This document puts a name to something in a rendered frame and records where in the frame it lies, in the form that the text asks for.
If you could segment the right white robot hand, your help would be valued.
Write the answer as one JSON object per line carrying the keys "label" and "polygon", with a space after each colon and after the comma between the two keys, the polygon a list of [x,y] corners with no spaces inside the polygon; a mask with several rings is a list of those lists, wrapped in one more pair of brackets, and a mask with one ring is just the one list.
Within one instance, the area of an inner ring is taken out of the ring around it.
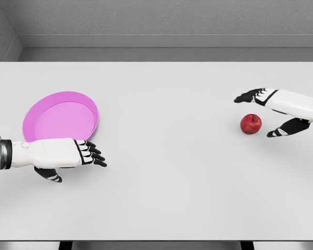
{"label": "right white robot hand", "polygon": [[236,97],[234,102],[256,103],[278,113],[293,116],[293,119],[268,132],[267,137],[269,138],[302,132],[313,123],[313,97],[288,90],[254,89]]}

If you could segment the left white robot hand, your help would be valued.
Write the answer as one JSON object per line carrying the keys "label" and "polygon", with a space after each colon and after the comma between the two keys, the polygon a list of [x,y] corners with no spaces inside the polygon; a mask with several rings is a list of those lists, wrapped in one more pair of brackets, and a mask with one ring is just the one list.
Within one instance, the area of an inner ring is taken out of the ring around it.
{"label": "left white robot hand", "polygon": [[74,168],[83,165],[106,167],[105,158],[96,145],[85,140],[46,139],[31,143],[32,164],[41,177],[61,183],[56,169]]}

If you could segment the pink round plate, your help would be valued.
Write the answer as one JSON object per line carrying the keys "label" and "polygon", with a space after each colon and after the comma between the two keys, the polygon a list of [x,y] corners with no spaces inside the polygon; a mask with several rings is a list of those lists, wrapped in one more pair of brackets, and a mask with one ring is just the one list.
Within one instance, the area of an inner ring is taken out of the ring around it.
{"label": "pink round plate", "polygon": [[27,142],[67,137],[87,140],[98,121],[99,111],[90,97],[73,91],[57,92],[29,109],[22,123],[22,133]]}

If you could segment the red apple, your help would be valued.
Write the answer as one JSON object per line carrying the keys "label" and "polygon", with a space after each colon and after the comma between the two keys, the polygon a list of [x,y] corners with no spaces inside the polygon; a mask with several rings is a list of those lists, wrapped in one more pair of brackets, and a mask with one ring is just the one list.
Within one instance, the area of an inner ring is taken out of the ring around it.
{"label": "red apple", "polygon": [[261,126],[261,118],[256,114],[247,114],[240,121],[240,128],[245,134],[255,134]]}

